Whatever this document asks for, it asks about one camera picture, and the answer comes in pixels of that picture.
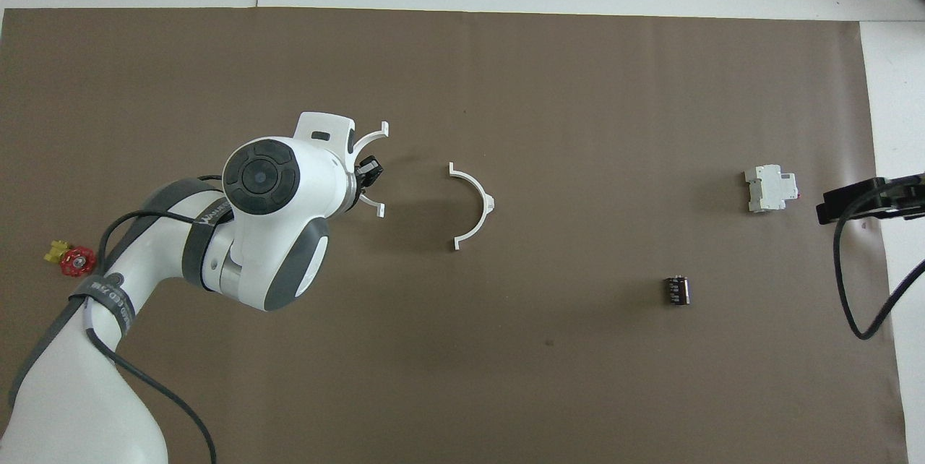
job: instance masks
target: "yellow connector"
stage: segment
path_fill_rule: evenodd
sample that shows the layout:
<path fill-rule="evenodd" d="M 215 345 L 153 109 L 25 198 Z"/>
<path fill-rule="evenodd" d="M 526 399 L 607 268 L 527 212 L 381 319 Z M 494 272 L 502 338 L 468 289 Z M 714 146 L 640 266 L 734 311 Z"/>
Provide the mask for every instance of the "yellow connector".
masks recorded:
<path fill-rule="evenodd" d="M 73 246 L 64 240 L 53 240 L 52 248 L 48 251 L 48 254 L 44 256 L 44 259 L 50 263 L 61 263 L 61 259 L 67 251 L 70 250 Z"/>

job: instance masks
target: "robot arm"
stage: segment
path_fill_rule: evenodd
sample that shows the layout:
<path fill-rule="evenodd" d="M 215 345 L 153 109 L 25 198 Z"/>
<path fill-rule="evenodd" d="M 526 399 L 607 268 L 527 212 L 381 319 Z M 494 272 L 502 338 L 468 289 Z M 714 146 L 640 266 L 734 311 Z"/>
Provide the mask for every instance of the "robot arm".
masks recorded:
<path fill-rule="evenodd" d="M 306 112 L 294 137 L 238 148 L 222 191 L 188 179 L 155 192 L 146 210 L 187 220 L 136 219 L 101 261 L 103 274 L 82 284 L 112 291 L 121 309 L 72 297 L 20 372 L 17 394 L 14 385 L 0 462 L 168 461 L 158 425 L 87 329 L 115 350 L 155 286 L 174 277 L 261 310 L 303 295 L 324 259 L 327 220 L 353 207 L 382 171 L 374 158 L 354 167 L 354 135 L 351 119 Z"/>

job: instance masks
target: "red handwheel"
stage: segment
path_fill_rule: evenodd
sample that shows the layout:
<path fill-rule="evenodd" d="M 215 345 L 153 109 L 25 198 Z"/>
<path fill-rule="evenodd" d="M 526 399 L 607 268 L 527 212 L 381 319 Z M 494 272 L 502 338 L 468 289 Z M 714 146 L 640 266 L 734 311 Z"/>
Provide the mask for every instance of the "red handwheel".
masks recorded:
<path fill-rule="evenodd" d="M 61 257 L 61 272 L 65 276 L 83 276 L 96 267 L 96 254 L 87 247 L 77 246 L 67 251 Z"/>

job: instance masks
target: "black cable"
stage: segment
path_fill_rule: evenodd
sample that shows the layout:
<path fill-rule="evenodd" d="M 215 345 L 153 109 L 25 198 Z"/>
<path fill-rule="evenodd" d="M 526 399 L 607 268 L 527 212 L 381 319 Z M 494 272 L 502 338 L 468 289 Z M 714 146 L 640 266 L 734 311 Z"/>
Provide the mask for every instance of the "black cable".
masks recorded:
<path fill-rule="evenodd" d="M 845 224 L 847 221 L 851 220 L 852 216 L 860 210 L 860 207 L 864 206 L 870 200 L 876 197 L 876 195 L 881 193 L 886 193 L 890 190 L 893 190 L 898 187 L 905 185 L 921 184 L 922 175 L 911 175 L 909 177 L 901 177 L 899 179 L 893 179 L 890 183 L 876 187 L 872 190 L 866 191 L 864 194 L 860 194 L 858 198 L 854 199 L 848 207 L 845 208 L 845 212 L 842 213 L 842 216 L 838 218 L 838 223 L 835 224 L 835 238 L 832 240 L 832 257 L 835 259 L 835 283 L 838 285 L 838 297 L 842 302 L 842 310 L 845 312 L 845 317 L 848 320 L 848 326 L 851 328 L 851 332 L 855 336 L 858 336 L 858 339 L 868 340 L 877 333 L 879 327 L 886 320 L 886 317 L 892 311 L 893 306 L 896 305 L 896 302 L 899 302 L 899 298 L 903 297 L 906 290 L 912 286 L 912 283 L 915 282 L 916 278 L 921 276 L 925 272 L 925 260 L 922 260 L 921 263 L 915 266 L 915 269 L 912 269 L 910 273 L 906 274 L 902 282 L 899 282 L 899 286 L 896 287 L 889 299 L 883 304 L 876 317 L 873 319 L 873 322 L 870 323 L 870 326 L 866 331 L 862 332 L 858 328 L 858 323 L 855 322 L 855 317 L 851 313 L 851 306 L 848 305 L 848 297 L 845 291 L 845 280 L 842 276 L 842 231 L 845 229 Z"/>
<path fill-rule="evenodd" d="M 103 236 L 100 238 L 100 247 L 96 250 L 96 257 L 100 260 L 100 263 L 96 266 L 96 270 L 93 273 L 99 274 L 101 276 L 106 274 L 106 270 L 108 269 L 106 262 L 106 244 L 109 242 L 109 237 L 112 236 L 113 231 L 115 231 L 119 225 L 125 223 L 126 220 L 131 220 L 138 217 L 162 217 L 165 219 L 179 220 L 182 223 L 194 223 L 195 221 L 195 219 L 184 217 L 183 215 L 178 215 L 176 213 L 171 213 L 171 211 L 138 210 L 122 215 L 112 224 L 109 224 L 109 227 L 107 227 L 106 231 L 103 232 Z"/>
<path fill-rule="evenodd" d="M 212 462 L 212 464 L 216 464 L 218 460 L 217 457 L 215 457 L 215 443 L 212 441 L 212 435 L 209 434 L 209 429 L 205 427 L 205 423 L 202 422 L 202 419 L 199 418 L 198 415 L 196 415 L 194 409 L 189 407 L 189 405 L 186 404 L 186 401 L 179 398 L 179 395 L 174 394 L 174 392 L 171 392 L 166 386 L 156 382 L 155 379 L 141 371 L 141 369 L 137 369 L 135 365 L 125 361 L 125 358 L 122 358 L 122 356 L 113 352 L 108 346 L 106 346 L 106 343 L 103 343 L 103 341 L 97 337 L 96 332 L 93 332 L 93 329 L 86 329 L 86 333 L 87 337 L 90 339 L 90 342 L 93 343 L 93 346 L 95 346 L 97 350 L 103 353 L 104 356 L 112 359 L 116 365 L 122 366 L 123 369 L 126 369 L 127 372 L 134 375 L 136 378 L 141 379 L 143 382 L 145 382 L 145 384 L 151 386 L 151 388 L 161 392 L 161 394 L 165 395 L 166 398 L 171 399 L 171 401 L 175 402 L 176 405 L 182 409 L 182 411 L 185 411 L 186 414 L 189 415 L 189 418 L 195 422 L 196 426 L 199 428 L 199 431 L 202 432 L 202 437 L 205 438 L 205 444 L 207 444 L 209 447 L 209 460 Z"/>

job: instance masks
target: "white plastic bracket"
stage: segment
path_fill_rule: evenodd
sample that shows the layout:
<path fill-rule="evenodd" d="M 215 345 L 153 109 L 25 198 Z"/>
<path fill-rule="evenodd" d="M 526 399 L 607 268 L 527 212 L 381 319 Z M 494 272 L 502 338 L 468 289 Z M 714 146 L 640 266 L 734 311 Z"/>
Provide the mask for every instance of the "white plastic bracket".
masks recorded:
<path fill-rule="evenodd" d="M 799 198 L 796 189 L 796 177 L 792 173 L 780 172 L 777 164 L 756 166 L 744 172 L 749 183 L 749 211 L 764 213 L 771 210 L 783 210 L 786 200 Z"/>
<path fill-rule="evenodd" d="M 355 145 L 353 145 L 353 154 L 356 155 L 356 157 L 359 157 L 360 151 L 363 151 L 363 148 L 367 147 L 367 145 L 369 145 L 370 142 L 373 142 L 376 139 L 384 139 L 387 136 L 389 136 L 389 122 L 383 121 L 382 130 L 378 132 L 372 132 L 372 134 L 364 135 L 363 137 L 360 138 L 359 141 L 356 142 Z M 386 205 L 385 204 L 374 201 L 371 198 L 367 197 L 365 194 L 360 195 L 360 202 L 363 202 L 364 204 L 367 204 L 368 206 L 375 207 L 376 216 L 380 217 L 380 219 L 384 219 L 386 217 Z"/>
<path fill-rule="evenodd" d="M 476 226 L 473 227 L 469 233 L 463 234 L 463 236 L 453 237 L 453 247 L 458 251 L 460 250 L 460 242 L 463 240 L 468 240 L 469 238 L 472 238 L 473 234 L 478 233 L 478 230 L 482 229 L 482 225 L 485 224 L 485 217 L 488 217 L 490 212 L 495 211 L 495 197 L 492 197 L 492 195 L 486 193 L 485 188 L 482 187 L 482 184 L 479 184 L 479 181 L 476 181 L 476 178 L 472 177 L 472 175 L 469 173 L 453 170 L 452 162 L 449 164 L 449 176 L 469 181 L 469 184 L 475 186 L 478 190 L 478 193 L 482 195 L 482 217 L 478 219 Z"/>

